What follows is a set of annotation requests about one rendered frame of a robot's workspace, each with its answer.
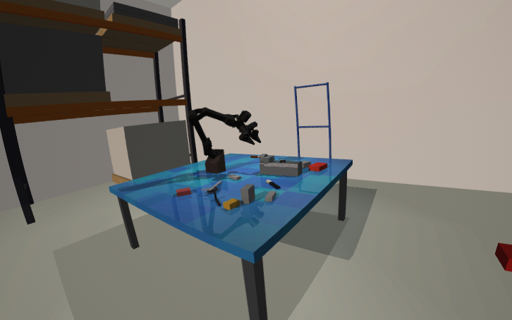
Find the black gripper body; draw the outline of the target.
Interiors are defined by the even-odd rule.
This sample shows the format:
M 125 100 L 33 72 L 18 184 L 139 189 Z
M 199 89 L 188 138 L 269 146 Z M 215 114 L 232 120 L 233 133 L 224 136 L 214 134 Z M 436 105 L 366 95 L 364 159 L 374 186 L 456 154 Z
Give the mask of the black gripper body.
M 252 131 L 252 132 L 251 132 Z M 243 140 L 244 137 L 247 135 L 247 134 L 250 134 L 250 137 L 252 138 L 256 132 L 259 132 L 258 130 L 246 130 L 245 129 L 245 124 L 243 124 L 241 127 L 239 127 L 239 132 L 241 133 L 240 136 L 239 136 L 239 139 L 240 140 Z

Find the orange-brown rectangular block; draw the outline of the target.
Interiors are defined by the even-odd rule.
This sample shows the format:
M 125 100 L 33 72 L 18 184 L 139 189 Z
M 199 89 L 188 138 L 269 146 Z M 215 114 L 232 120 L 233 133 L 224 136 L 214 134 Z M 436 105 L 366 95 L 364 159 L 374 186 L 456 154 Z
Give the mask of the orange-brown rectangular block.
M 230 200 L 224 202 L 223 204 L 224 204 L 224 209 L 228 209 L 228 210 L 232 210 L 235 207 L 240 205 L 239 199 L 234 199 L 234 198 L 231 198 Z

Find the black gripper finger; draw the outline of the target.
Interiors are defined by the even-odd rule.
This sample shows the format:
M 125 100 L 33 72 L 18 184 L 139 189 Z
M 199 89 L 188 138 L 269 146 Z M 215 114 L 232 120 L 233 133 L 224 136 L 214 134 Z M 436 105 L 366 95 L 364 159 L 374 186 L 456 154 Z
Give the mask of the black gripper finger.
M 259 139 L 259 136 L 258 136 L 258 133 L 259 133 L 259 132 L 256 132 L 256 134 L 252 137 L 252 139 L 253 139 L 253 140 L 255 140 L 255 141 L 257 141 L 257 142 L 259 142 L 259 143 L 261 143 L 261 141 L 260 141 L 260 139 Z
M 252 141 L 252 139 L 250 138 L 250 134 L 247 134 L 244 139 L 243 139 L 244 142 L 248 142 L 250 144 L 253 144 L 255 145 L 255 143 Z

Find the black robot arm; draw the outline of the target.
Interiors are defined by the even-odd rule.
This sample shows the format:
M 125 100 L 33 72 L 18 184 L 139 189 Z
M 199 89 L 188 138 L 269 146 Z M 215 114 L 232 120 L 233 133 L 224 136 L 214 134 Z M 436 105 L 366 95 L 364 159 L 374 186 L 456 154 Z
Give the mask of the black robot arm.
M 198 113 L 199 113 L 199 115 L 198 115 Z M 209 156 L 208 159 L 215 159 L 218 152 L 216 152 L 212 149 L 212 141 L 210 140 L 210 138 L 206 138 L 205 132 L 199 123 L 199 120 L 201 120 L 205 116 L 215 118 L 219 121 L 224 122 L 229 127 L 232 127 L 232 128 L 237 127 L 237 129 L 239 129 L 239 127 L 241 127 L 244 123 L 246 123 L 249 120 L 249 118 L 251 117 L 251 114 L 248 111 L 244 111 L 244 110 L 241 111 L 240 115 L 238 115 L 238 114 L 236 114 L 236 115 L 223 114 L 223 113 L 220 113 L 220 112 L 218 113 L 216 111 L 208 109 L 207 107 L 189 111 L 189 113 L 188 113 L 189 122 L 191 123 L 191 125 L 195 126 L 195 129 L 196 129 L 200 139 L 202 140 L 204 155 L 205 156 L 208 155 Z M 236 118 L 236 121 L 235 121 L 235 118 Z M 255 121 L 251 122 L 248 125 L 245 125 L 246 130 L 250 130 L 250 129 L 254 130 L 253 128 L 255 128 L 255 127 L 257 127 L 257 122 L 255 122 Z

